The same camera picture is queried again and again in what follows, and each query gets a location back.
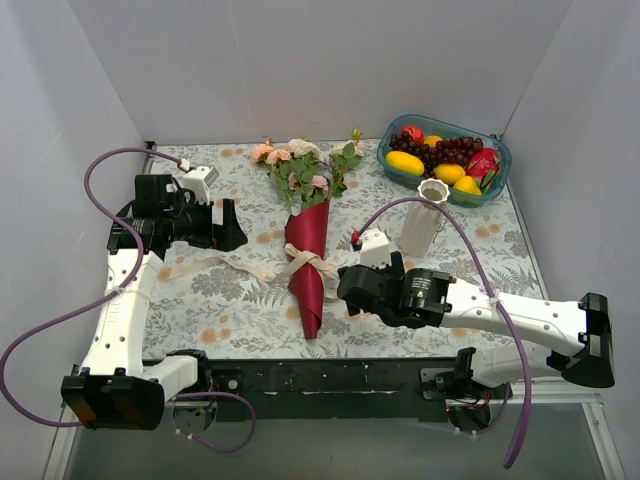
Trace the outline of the white rose stem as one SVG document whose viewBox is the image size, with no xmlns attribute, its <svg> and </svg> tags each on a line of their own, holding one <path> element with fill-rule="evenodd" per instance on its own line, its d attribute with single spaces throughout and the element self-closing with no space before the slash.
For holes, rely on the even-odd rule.
<svg viewBox="0 0 640 480">
<path fill-rule="evenodd" d="M 306 172 L 309 176 L 320 174 L 320 150 L 319 147 L 305 138 L 292 139 L 287 147 L 294 154 L 292 166 L 295 173 L 302 178 Z"/>
</svg>

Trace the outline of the peach rose stem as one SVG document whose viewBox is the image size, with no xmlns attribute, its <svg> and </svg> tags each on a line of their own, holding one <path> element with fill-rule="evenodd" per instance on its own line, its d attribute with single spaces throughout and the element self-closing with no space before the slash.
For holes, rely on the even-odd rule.
<svg viewBox="0 0 640 480">
<path fill-rule="evenodd" d="M 267 176 L 276 187 L 279 197 L 285 202 L 289 212 L 293 211 L 292 202 L 300 182 L 292 166 L 294 154 L 288 147 L 276 147 L 272 140 L 257 145 L 251 160 L 267 169 Z"/>
</svg>

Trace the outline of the teal plastic fruit basket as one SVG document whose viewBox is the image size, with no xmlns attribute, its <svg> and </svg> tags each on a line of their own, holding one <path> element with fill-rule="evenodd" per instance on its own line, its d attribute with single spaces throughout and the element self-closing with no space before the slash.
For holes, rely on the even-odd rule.
<svg viewBox="0 0 640 480">
<path fill-rule="evenodd" d="M 403 127 L 407 125 L 415 125 L 421 128 L 424 132 L 424 136 L 437 135 L 443 139 L 451 137 L 471 136 L 473 138 L 480 138 L 484 142 L 484 148 L 495 149 L 501 157 L 500 171 L 496 179 L 492 182 L 491 186 L 486 193 L 482 193 L 481 196 L 469 195 L 463 192 L 459 192 L 454 188 L 451 190 L 450 201 L 459 206 L 465 207 L 478 207 L 484 203 L 492 201 L 498 197 L 502 192 L 512 164 L 512 155 L 506 145 L 500 140 L 480 134 L 478 132 L 446 123 L 443 121 L 435 120 L 422 115 L 403 115 L 391 122 L 388 126 L 385 134 L 382 137 L 377 149 L 377 159 L 382 166 L 386 176 L 393 182 L 405 186 L 407 188 L 414 188 L 420 184 L 421 181 L 435 178 L 433 174 L 429 178 L 418 177 L 407 174 L 400 170 L 391 167 L 385 160 L 386 155 L 390 152 L 389 140 L 393 134 L 401 133 Z"/>
</svg>

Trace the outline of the yellow mango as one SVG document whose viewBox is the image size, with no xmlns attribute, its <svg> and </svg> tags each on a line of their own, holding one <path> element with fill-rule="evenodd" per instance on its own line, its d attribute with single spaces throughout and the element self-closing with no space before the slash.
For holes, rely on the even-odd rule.
<svg viewBox="0 0 640 480">
<path fill-rule="evenodd" d="M 410 175 L 421 177 L 425 171 L 421 159 L 407 152 L 390 151 L 385 160 L 391 167 Z"/>
</svg>

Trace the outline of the pink rose stem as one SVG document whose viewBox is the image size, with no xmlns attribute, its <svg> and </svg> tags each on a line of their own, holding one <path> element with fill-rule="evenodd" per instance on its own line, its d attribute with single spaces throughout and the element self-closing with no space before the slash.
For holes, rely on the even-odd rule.
<svg viewBox="0 0 640 480">
<path fill-rule="evenodd" d="M 323 175 L 309 176 L 304 172 L 300 178 L 295 172 L 291 172 L 284 192 L 292 210 L 301 213 L 328 200 L 329 187 L 329 180 Z"/>
</svg>

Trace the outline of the rose bud stem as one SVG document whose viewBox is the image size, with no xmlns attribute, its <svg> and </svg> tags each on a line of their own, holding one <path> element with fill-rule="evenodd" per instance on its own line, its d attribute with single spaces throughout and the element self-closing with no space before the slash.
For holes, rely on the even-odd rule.
<svg viewBox="0 0 640 480">
<path fill-rule="evenodd" d="M 331 180 L 328 198 L 341 197 L 348 189 L 345 175 L 355 170 L 366 155 L 366 148 L 361 140 L 362 132 L 355 128 L 351 132 L 351 139 L 336 146 L 329 154 Z"/>
</svg>

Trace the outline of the floral table mat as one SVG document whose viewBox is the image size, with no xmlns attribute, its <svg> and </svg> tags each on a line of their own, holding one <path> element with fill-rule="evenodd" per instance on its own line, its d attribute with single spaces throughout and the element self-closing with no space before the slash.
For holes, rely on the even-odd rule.
<svg viewBox="0 0 640 480">
<path fill-rule="evenodd" d="M 219 176 L 214 200 L 235 201 L 248 237 L 245 246 L 228 254 L 177 243 L 163 267 L 219 256 L 274 274 L 284 268 L 288 211 L 264 169 L 251 162 L 251 145 L 164 145 L 158 152 L 148 172 L 173 172 L 175 158 L 215 167 Z M 404 265 L 443 271 L 473 284 L 488 279 L 499 292 L 544 295 L 508 191 L 478 208 L 452 207 L 440 220 L 425 256 L 405 257 Z M 476 329 L 390 328 L 370 314 L 350 316 L 341 302 L 325 303 L 317 338 L 306 340 L 297 301 L 286 283 L 263 283 L 219 264 L 167 282 L 157 279 L 143 355 L 158 359 L 174 350 L 195 348 L 210 358 L 229 359 L 444 357 L 468 346 L 488 348 L 505 342 L 500 335 Z"/>
</svg>

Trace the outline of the red dragon fruit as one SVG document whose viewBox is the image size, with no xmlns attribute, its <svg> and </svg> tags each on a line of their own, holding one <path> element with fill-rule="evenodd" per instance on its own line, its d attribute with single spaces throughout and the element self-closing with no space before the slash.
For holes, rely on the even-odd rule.
<svg viewBox="0 0 640 480">
<path fill-rule="evenodd" d="M 465 166 L 465 171 L 482 193 L 486 193 L 500 171 L 500 154 L 493 148 L 476 152 Z"/>
</svg>

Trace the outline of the dark red wrapping paper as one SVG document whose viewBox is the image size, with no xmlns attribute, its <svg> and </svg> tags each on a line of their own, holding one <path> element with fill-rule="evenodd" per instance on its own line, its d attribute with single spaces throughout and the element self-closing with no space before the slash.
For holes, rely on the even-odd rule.
<svg viewBox="0 0 640 480">
<path fill-rule="evenodd" d="M 304 338 L 315 340 L 322 325 L 324 307 L 323 276 L 311 261 L 324 260 L 329 220 L 329 201 L 291 215 L 285 226 L 285 244 L 295 248 L 302 265 L 292 273 L 289 289 L 298 302 Z"/>
</svg>

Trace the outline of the yellow lemon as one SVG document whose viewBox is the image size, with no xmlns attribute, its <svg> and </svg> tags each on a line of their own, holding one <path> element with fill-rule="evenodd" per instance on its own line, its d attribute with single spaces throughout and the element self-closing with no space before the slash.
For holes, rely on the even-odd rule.
<svg viewBox="0 0 640 480">
<path fill-rule="evenodd" d="M 442 163 L 434 169 L 434 175 L 443 183 L 453 186 L 458 180 L 466 176 L 466 171 L 460 165 Z"/>
</svg>

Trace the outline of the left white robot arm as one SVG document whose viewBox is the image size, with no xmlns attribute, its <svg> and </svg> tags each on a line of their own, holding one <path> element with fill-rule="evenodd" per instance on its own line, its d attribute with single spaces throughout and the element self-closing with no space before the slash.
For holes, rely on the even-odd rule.
<svg viewBox="0 0 640 480">
<path fill-rule="evenodd" d="M 211 187 L 217 176 L 215 168 L 200 166 L 181 179 L 135 177 L 135 196 L 117 212 L 107 242 L 106 291 L 114 297 L 101 307 L 78 372 L 61 385 L 64 402 L 84 427 L 153 430 L 176 395 L 200 400 L 211 392 L 204 352 L 175 351 L 146 367 L 142 347 L 152 290 L 173 243 L 230 252 L 248 242 L 233 200 L 223 200 L 222 221 L 214 221 Z"/>
</svg>

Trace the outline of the white ribbed vase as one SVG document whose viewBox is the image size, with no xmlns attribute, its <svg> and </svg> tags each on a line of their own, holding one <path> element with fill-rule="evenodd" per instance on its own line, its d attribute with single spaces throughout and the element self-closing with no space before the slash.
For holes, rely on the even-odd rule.
<svg viewBox="0 0 640 480">
<path fill-rule="evenodd" d="M 442 180 L 423 180 L 417 188 L 416 198 L 445 205 L 449 187 Z M 441 212 L 431 204 L 411 202 L 401 230 L 398 246 L 410 257 L 422 258 L 428 251 L 438 230 Z"/>
</svg>

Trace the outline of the purple grape bunch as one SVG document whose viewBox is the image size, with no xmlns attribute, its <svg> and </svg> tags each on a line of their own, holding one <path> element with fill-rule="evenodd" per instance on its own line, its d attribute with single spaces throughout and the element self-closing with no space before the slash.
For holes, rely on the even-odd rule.
<svg viewBox="0 0 640 480">
<path fill-rule="evenodd" d="M 442 163 L 464 167 L 476 152 L 484 148 L 484 142 L 471 136 L 451 137 L 443 139 L 439 148 L 430 148 L 424 143 L 403 142 L 399 133 L 391 136 L 389 147 L 390 151 L 403 151 L 420 158 L 425 167 L 421 177 L 429 178 L 434 174 L 434 169 Z"/>
</svg>

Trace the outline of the orange fruit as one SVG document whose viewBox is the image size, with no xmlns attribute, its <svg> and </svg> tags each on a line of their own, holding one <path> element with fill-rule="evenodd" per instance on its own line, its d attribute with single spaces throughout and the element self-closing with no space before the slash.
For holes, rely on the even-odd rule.
<svg viewBox="0 0 640 480">
<path fill-rule="evenodd" d="M 437 135 L 429 135 L 424 139 L 424 144 L 430 148 L 439 148 L 442 145 L 443 139 Z"/>
</svg>

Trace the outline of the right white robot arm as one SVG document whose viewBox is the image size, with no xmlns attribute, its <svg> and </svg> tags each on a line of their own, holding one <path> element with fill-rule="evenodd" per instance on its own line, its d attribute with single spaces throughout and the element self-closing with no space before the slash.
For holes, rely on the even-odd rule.
<svg viewBox="0 0 640 480">
<path fill-rule="evenodd" d="M 553 302 L 501 294 L 423 268 L 390 265 L 338 271 L 337 296 L 350 314 L 372 313 L 390 327 L 465 328 L 511 336 L 522 344 L 460 350 L 454 366 L 422 381 L 444 398 L 479 397 L 525 376 L 561 377 L 588 388 L 615 384 L 612 329 L 605 296 L 588 293 L 576 302 Z"/>
</svg>

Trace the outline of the yellow pear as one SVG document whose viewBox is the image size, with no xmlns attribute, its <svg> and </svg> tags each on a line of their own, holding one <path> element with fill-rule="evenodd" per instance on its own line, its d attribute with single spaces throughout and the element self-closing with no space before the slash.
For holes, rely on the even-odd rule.
<svg viewBox="0 0 640 480">
<path fill-rule="evenodd" d="M 463 192 L 469 195 L 481 196 L 482 191 L 476 184 L 473 177 L 465 175 L 460 177 L 455 183 L 453 188 L 459 192 Z"/>
</svg>

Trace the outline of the red apple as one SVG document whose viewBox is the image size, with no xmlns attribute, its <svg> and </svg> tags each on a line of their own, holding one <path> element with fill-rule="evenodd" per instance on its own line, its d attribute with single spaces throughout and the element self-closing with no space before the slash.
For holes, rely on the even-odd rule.
<svg viewBox="0 0 640 480">
<path fill-rule="evenodd" d="M 421 128 L 415 125 L 407 125 L 402 128 L 400 137 L 403 142 L 413 141 L 417 144 L 424 143 L 424 132 Z"/>
</svg>

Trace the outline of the cream ribbon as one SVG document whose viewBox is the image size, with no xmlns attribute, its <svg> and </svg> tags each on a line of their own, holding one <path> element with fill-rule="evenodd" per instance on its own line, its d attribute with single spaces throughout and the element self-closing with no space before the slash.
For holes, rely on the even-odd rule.
<svg viewBox="0 0 640 480">
<path fill-rule="evenodd" d="M 324 298 L 330 302 L 338 300 L 337 284 L 339 282 L 339 276 L 337 269 L 333 265 L 323 260 L 318 254 L 298 250 L 291 243 L 285 245 L 285 252 L 291 258 L 291 261 L 277 274 L 237 259 L 211 256 L 196 260 L 188 265 L 163 267 L 157 279 L 161 282 L 167 282 L 186 275 L 196 274 L 197 272 L 215 267 L 219 264 L 226 264 L 235 270 L 252 275 L 263 283 L 279 283 L 285 280 L 292 280 L 295 273 L 301 273 L 302 268 L 308 266 L 313 272 L 319 274 Z"/>
</svg>

